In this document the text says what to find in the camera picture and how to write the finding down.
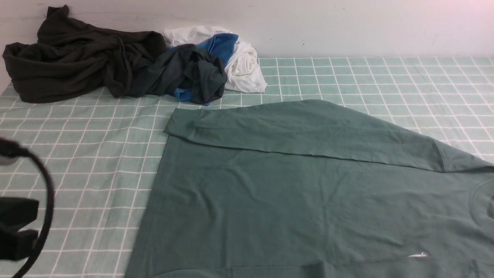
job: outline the black cable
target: black cable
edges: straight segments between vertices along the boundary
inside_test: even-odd
[[[33,252],[29,256],[28,260],[24,263],[24,265],[19,269],[19,271],[14,274],[12,278],[21,278],[23,277],[29,269],[34,265],[36,260],[41,254],[41,250],[44,247],[46,239],[48,238],[48,233],[50,231],[51,222],[53,220],[53,208],[55,207],[55,189],[53,188],[53,180],[51,179],[48,170],[44,167],[41,160],[31,153],[26,148],[17,149],[18,152],[16,154],[18,156],[29,157],[34,164],[41,171],[41,175],[43,176],[44,182],[46,183],[46,211],[44,214],[43,227],[41,228],[40,235],[38,240],[36,241],[36,245],[33,248]]]

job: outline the fabric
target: fabric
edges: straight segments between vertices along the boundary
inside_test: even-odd
[[[205,40],[204,42],[197,45],[199,48],[204,48],[209,53],[218,57],[221,62],[226,65],[228,60],[232,56],[233,47],[235,42],[239,38],[238,35],[235,34],[216,34],[213,37]],[[190,89],[181,89],[177,88],[173,94],[176,96],[178,101],[190,101],[192,97],[192,92]]]
[[[49,7],[38,43],[7,45],[5,66],[21,99],[31,103],[66,100],[106,86],[125,95],[132,68],[166,51],[156,32],[121,32],[69,18],[69,8]]]
[[[216,34],[231,33],[229,30],[216,26],[191,26],[176,29],[165,29],[165,41],[170,46],[183,44],[199,44]],[[257,52],[251,44],[241,40],[235,43],[233,55],[226,64],[225,72],[228,81],[225,88],[244,93],[263,93],[267,83],[262,76],[257,62]]]
[[[135,71],[128,96],[173,94],[191,89],[192,103],[204,104],[223,96],[226,74],[221,59],[196,45],[181,45],[160,55],[154,63],[143,58]]]
[[[494,277],[486,161],[321,100],[165,132],[126,278]]]

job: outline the white wall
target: white wall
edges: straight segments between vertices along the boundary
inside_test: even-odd
[[[261,57],[494,54],[494,0],[1,0],[0,44],[35,42],[63,4],[124,31],[223,26]]]

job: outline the dark green clothing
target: dark green clothing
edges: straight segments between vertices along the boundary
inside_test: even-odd
[[[318,100],[165,132],[126,278],[494,277],[494,168],[470,154]]]

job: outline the checkered mat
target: checkered mat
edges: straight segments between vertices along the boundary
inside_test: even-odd
[[[120,98],[106,89],[56,104],[0,95],[0,134],[30,147],[57,187],[53,229],[27,277],[121,277],[177,107],[226,109],[324,99],[494,162],[494,58],[260,59],[264,94],[226,91],[210,106],[173,97]],[[0,194],[41,200],[37,169],[0,168]],[[40,228],[44,211],[30,225]],[[0,262],[0,277],[22,263]]]

